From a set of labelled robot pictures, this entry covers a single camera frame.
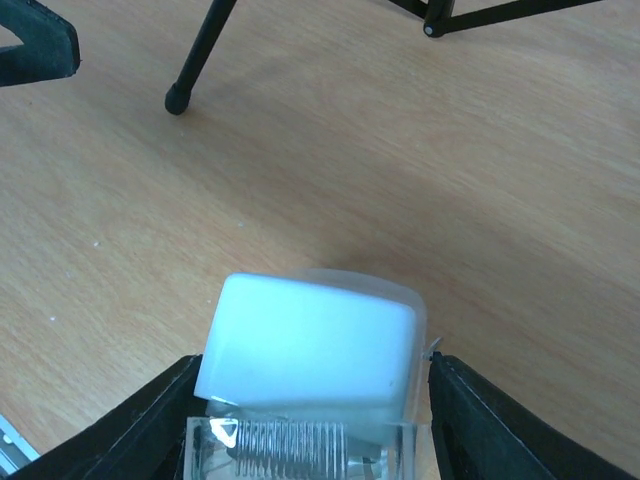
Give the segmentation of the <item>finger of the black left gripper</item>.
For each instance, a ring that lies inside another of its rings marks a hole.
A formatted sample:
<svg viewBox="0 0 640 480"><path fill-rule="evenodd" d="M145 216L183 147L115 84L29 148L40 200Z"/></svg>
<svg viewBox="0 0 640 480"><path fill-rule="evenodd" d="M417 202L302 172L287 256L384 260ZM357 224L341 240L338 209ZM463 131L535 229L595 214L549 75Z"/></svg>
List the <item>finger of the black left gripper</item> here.
<svg viewBox="0 0 640 480"><path fill-rule="evenodd" d="M1 1L1 26L20 45L1 48L1 86L69 78L80 67L75 27L39 1Z"/></svg>

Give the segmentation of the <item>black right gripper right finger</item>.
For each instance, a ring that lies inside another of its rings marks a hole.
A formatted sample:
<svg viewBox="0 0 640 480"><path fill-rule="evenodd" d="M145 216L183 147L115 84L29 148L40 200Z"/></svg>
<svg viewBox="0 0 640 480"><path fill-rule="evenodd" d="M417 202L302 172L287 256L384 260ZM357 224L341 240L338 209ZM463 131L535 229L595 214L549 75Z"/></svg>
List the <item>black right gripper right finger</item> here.
<svg viewBox="0 0 640 480"><path fill-rule="evenodd" d="M431 431L443 479L631 479L453 355L432 355Z"/></svg>

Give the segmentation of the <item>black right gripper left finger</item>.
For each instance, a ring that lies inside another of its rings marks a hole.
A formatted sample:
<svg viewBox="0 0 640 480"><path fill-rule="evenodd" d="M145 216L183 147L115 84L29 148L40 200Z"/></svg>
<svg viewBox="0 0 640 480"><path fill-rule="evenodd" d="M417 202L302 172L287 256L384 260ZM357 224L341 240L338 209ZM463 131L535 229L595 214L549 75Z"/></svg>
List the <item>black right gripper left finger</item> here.
<svg viewBox="0 0 640 480"><path fill-rule="evenodd" d="M200 355L184 356L79 434L3 479L182 479Z"/></svg>

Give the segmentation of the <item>white metronome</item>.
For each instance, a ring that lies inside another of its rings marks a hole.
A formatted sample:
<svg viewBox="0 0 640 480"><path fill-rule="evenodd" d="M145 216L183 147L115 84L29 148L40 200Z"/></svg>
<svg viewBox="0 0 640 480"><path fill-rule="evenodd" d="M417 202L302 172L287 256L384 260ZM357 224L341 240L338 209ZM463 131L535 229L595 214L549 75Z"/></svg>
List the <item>white metronome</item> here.
<svg viewBox="0 0 640 480"><path fill-rule="evenodd" d="M426 330L420 295L378 277L234 273L194 393L213 413L344 422L379 442L415 419Z"/></svg>

